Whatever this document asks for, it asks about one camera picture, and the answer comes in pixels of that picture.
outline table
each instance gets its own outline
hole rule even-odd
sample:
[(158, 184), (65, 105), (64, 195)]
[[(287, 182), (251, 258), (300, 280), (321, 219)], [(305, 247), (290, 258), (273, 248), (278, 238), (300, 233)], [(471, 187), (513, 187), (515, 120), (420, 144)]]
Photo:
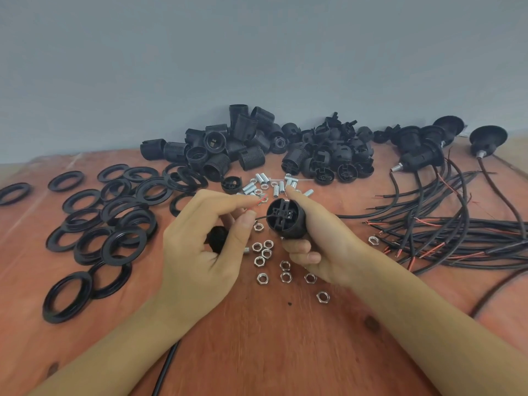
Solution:
[[(387, 172), (398, 162), (398, 156), (391, 145), (374, 145), (374, 150), (375, 172), (370, 178), (358, 179), (352, 184), (335, 181), (326, 187), (300, 181), (298, 188), (302, 191), (313, 188), (312, 199), (334, 213), (360, 214), (366, 207), (386, 204), (386, 199), (373, 196), (393, 193)], [(234, 163), (229, 175), (242, 176), (244, 183), (263, 171), (270, 178), (283, 177), (282, 157), (269, 154), (263, 168), (249, 172)], [(464, 171), (478, 169), (467, 145), (459, 140), (451, 149), (451, 158)], [(31, 183), (34, 191), (23, 201), (0, 208), (0, 388), (3, 394), (27, 393), (119, 325), (161, 284), (161, 233), (174, 219), (168, 212), (169, 201), (151, 207), (160, 225), (159, 232), (133, 263), (131, 278), (119, 292), (106, 299), (93, 300), (81, 314), (66, 323), (51, 325), (42, 319), (42, 302), (49, 288), (69, 273), (88, 269), (75, 263), (72, 252), (52, 253), (44, 246), (48, 235), (65, 218), (62, 203), (82, 189), (101, 189), (97, 173), (117, 163), (148, 165), (160, 172), (168, 164), (146, 161), (139, 150), (87, 152), (37, 158), (12, 178), (11, 183)], [(490, 172), (498, 172), (493, 179), (527, 217), (528, 181), (496, 158), (486, 158), (485, 163)], [(47, 189), (51, 178), (71, 170), (85, 173), (81, 186), (64, 193)], [(430, 168), (420, 175), (424, 184), (433, 179)], [(401, 192), (415, 188), (412, 174), (397, 172), (396, 178)], [(220, 184), (210, 183), (209, 188), (220, 190)], [(472, 194), (469, 207), (472, 217), (514, 219), (484, 177), (473, 180), (468, 189)], [(266, 204), (261, 205), (257, 213), (264, 215), (266, 208)], [(458, 209), (458, 201), (451, 195), (435, 215), (452, 215)], [(366, 241), (376, 231), (361, 221), (348, 220), (347, 225)], [(65, 244), (76, 235), (68, 236)], [(270, 277), (269, 284), (257, 284), (255, 255), (244, 256), (239, 279), (228, 297), (183, 338), (162, 394), (438, 394), (353, 292), (321, 280), (309, 285), (300, 266), (292, 267), (293, 281), (283, 284), (279, 279), (279, 263), (287, 255), (281, 250), (280, 239), (266, 227), (264, 232), (254, 233), (250, 243), (266, 239), (275, 242), (274, 255), (263, 269)], [(108, 284), (118, 270), (109, 266), (99, 270), (100, 283)], [(421, 279), (468, 313), (492, 285), (508, 274), (509, 271), (440, 266)], [(502, 291), (479, 319), (482, 325), (525, 354), (528, 354), (527, 280), (520, 278)], [(57, 307), (65, 306), (77, 289), (78, 284), (69, 284), (57, 300)], [(329, 304), (317, 301), (316, 293), (320, 290), (331, 295)], [(146, 373), (133, 395), (151, 394), (164, 359), (165, 356)]]

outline fingernail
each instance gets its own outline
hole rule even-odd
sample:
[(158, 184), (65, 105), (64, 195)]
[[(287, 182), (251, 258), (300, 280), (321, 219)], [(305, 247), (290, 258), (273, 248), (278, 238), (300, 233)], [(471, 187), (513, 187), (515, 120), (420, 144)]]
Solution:
[(255, 224), (255, 218), (257, 213), (253, 210), (246, 211), (240, 216), (240, 225), (246, 228), (250, 228)]
[(316, 254), (316, 253), (309, 253), (308, 254), (308, 261), (309, 262), (319, 262), (320, 259), (321, 259), (321, 257), (319, 256), (319, 254)]

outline person's left hand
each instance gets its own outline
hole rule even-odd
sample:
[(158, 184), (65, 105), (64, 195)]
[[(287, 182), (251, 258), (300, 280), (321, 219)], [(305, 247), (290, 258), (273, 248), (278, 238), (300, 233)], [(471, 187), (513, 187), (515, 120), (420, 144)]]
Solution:
[[(256, 213), (255, 196), (200, 190), (163, 233), (163, 283), (158, 299), (177, 321), (192, 326), (216, 307), (238, 278)], [(220, 254), (204, 250), (220, 218), (229, 230)]]

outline person's right hand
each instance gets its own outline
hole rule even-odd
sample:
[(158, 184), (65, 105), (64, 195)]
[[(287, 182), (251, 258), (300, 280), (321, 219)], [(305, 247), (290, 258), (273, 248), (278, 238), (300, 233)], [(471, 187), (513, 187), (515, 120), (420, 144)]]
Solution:
[(327, 282), (348, 286), (354, 266), (368, 260), (371, 248), (319, 203), (291, 186), (286, 188), (286, 193), (306, 212), (310, 237), (309, 240), (282, 240), (284, 249), (290, 253), (290, 260)]

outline hand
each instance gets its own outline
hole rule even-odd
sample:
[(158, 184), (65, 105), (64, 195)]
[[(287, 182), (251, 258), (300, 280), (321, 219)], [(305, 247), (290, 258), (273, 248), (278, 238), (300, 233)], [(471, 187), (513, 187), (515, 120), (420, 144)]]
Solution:
[[(228, 294), (238, 278), (258, 197), (200, 190), (163, 233), (163, 283), (158, 299), (178, 321), (193, 326)], [(229, 230), (220, 254), (204, 250), (220, 218)]]
[(282, 245), (290, 253), (290, 260), (327, 282), (349, 286), (353, 262), (368, 260), (370, 248), (319, 203), (291, 186), (286, 188), (286, 193), (306, 212), (306, 228), (317, 250), (313, 251), (310, 240), (284, 239)]

